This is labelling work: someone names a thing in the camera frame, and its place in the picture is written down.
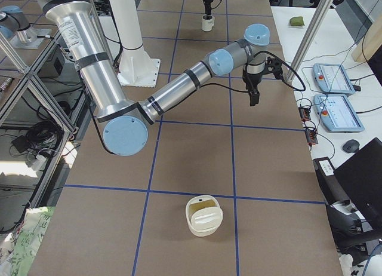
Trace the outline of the blue teach pendant near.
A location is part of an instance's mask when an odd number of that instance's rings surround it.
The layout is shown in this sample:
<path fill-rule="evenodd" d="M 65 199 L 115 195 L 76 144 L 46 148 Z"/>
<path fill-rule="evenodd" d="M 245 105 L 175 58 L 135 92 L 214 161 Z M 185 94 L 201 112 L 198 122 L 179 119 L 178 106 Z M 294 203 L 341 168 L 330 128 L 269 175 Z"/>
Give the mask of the blue teach pendant near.
<path fill-rule="evenodd" d="M 321 123 L 332 133 L 358 133 L 364 126 L 345 94 L 316 94 L 313 107 Z"/>

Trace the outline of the wooden board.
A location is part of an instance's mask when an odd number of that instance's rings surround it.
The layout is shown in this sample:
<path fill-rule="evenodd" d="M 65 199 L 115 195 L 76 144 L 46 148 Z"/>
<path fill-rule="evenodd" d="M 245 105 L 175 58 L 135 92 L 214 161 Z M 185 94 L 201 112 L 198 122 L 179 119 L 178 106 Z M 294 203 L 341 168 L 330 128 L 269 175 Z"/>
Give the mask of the wooden board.
<path fill-rule="evenodd" d="M 367 62 L 381 47 L 381 19 L 380 15 L 352 52 L 355 62 Z"/>

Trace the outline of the blue teach pendant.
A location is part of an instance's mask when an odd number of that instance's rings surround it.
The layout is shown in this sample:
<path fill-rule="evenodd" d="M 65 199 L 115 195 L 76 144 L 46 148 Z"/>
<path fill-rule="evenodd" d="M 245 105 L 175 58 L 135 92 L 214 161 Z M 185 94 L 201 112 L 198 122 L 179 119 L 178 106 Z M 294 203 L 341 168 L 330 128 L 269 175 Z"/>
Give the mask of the blue teach pendant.
<path fill-rule="evenodd" d="M 313 107 L 321 123 L 332 133 L 358 133 L 364 126 L 345 94 L 316 94 Z"/>
<path fill-rule="evenodd" d="M 315 63 L 313 65 L 313 76 L 315 83 L 324 93 L 349 96 L 356 92 L 343 65 Z"/>

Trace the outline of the white ribbed plastic mug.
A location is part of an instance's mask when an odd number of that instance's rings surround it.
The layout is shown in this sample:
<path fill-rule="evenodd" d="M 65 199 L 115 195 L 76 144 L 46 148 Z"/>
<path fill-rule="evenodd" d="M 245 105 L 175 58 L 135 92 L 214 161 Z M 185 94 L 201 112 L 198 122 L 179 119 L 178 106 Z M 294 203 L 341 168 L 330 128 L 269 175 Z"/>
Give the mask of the white ribbed plastic mug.
<path fill-rule="evenodd" d="M 215 17 L 212 15 L 203 15 L 202 16 L 202 30 L 204 32 L 212 31 L 215 23 Z"/>

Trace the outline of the black Huawei monitor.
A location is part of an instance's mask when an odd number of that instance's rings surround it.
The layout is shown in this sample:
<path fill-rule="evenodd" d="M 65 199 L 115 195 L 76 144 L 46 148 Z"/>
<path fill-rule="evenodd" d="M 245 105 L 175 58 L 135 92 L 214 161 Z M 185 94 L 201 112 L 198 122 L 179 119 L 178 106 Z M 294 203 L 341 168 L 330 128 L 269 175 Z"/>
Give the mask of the black Huawei monitor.
<path fill-rule="evenodd" d="M 381 228 L 381 140 L 373 138 L 334 175 L 370 225 Z"/>

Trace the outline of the brown table mat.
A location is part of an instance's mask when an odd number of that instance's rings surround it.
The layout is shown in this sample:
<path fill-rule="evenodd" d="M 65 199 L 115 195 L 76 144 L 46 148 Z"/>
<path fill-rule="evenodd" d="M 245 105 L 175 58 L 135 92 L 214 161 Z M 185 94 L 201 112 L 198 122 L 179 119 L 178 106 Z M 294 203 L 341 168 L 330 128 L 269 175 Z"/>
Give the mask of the brown table mat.
<path fill-rule="evenodd" d="M 269 76 L 252 107 L 244 88 L 212 80 L 131 157 L 89 126 L 30 275 L 341 275 L 294 92 Z M 200 195 L 223 211 L 206 237 L 185 214 Z"/>

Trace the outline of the green patterned bag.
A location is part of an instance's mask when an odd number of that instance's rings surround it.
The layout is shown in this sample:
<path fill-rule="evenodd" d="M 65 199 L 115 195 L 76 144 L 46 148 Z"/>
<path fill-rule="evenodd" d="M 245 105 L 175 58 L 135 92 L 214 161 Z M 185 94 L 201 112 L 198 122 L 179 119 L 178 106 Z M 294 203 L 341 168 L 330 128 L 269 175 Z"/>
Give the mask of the green patterned bag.
<path fill-rule="evenodd" d="M 1 241 L 1 275 L 28 274 L 54 210 L 51 206 L 26 210 L 17 230 Z"/>

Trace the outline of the blue teach pendant far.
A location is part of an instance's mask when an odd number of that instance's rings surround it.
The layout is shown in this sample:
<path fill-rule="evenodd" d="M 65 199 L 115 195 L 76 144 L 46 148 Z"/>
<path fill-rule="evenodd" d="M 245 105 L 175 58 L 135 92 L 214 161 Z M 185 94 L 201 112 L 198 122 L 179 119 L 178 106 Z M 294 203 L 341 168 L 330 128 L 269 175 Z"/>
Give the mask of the blue teach pendant far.
<path fill-rule="evenodd" d="M 315 83 L 324 93 L 349 96 L 356 92 L 343 65 L 315 63 L 313 65 L 313 76 Z"/>

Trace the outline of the black computer mouse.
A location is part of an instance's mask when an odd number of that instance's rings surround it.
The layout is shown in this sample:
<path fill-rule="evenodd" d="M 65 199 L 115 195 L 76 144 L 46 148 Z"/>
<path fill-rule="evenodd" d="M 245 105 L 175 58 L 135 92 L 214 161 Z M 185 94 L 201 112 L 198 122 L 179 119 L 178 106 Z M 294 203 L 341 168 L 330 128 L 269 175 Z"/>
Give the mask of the black computer mouse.
<path fill-rule="evenodd" d="M 355 139 L 348 140 L 343 146 L 342 150 L 348 154 L 355 154 L 359 151 L 360 144 Z"/>

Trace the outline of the black power strip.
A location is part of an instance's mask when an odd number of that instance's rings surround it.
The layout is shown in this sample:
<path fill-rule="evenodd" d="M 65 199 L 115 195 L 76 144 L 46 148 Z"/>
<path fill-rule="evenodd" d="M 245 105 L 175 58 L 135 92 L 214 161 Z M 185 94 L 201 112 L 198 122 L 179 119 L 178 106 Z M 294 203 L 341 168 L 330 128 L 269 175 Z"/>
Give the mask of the black power strip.
<path fill-rule="evenodd" d="M 310 117 L 310 108 L 305 106 L 299 106 L 298 112 L 300 114 L 301 122 L 303 125 L 304 133 L 306 136 L 307 144 L 312 147 L 318 144 L 317 139 L 317 128 L 315 123 L 311 120 Z"/>

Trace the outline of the aluminium frame post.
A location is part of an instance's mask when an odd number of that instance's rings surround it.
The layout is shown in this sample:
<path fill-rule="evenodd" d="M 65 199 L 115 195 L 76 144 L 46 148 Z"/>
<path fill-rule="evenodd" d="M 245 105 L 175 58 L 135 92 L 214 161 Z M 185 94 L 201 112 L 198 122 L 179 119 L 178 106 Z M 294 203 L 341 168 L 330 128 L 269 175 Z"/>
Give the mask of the aluminium frame post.
<path fill-rule="evenodd" d="M 294 59 L 291 63 L 291 67 L 295 70 L 295 73 L 292 70 L 289 70 L 286 75 L 286 81 L 292 83 L 295 76 L 297 76 L 297 71 L 301 66 L 312 42 L 317 34 L 319 27 L 325 18 L 333 0 L 320 0 L 318 7 L 315 9 L 315 13 L 309 23 L 309 26 L 306 30 L 306 33 L 303 36 L 301 44 L 294 56 Z"/>

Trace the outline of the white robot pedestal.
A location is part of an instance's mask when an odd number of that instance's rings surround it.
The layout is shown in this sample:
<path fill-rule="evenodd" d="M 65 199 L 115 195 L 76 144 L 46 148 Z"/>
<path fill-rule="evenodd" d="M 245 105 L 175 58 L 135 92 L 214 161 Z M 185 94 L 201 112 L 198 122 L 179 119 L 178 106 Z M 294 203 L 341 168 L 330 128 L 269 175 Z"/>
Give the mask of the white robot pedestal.
<path fill-rule="evenodd" d="M 154 87 L 161 61 L 144 49 L 135 0 L 109 0 L 123 52 L 118 79 L 122 85 Z"/>

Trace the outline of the green folded cloth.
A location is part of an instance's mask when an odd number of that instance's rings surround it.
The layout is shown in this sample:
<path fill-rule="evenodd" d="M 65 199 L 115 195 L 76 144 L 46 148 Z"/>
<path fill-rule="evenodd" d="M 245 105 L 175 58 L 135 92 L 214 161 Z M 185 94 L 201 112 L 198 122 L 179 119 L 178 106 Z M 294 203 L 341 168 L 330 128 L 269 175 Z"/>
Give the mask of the green folded cloth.
<path fill-rule="evenodd" d="M 292 27 L 305 26 L 303 16 L 294 16 L 294 17 L 290 18 L 289 25 Z"/>

